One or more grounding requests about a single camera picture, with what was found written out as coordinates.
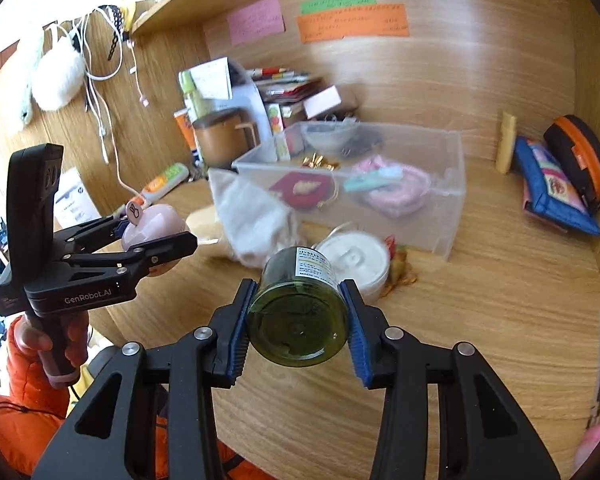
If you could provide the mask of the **left hand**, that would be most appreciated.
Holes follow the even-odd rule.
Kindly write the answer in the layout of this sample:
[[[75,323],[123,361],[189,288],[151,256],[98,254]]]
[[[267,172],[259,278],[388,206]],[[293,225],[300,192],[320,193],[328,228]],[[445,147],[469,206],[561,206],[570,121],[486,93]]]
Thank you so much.
[[[56,321],[65,331],[67,347],[65,357],[75,366],[82,366],[87,359],[87,332],[88,313],[86,311],[58,316]],[[53,349],[53,341],[44,330],[35,328],[32,323],[23,316],[16,322],[14,337],[18,349],[31,358],[38,358],[41,352]]]

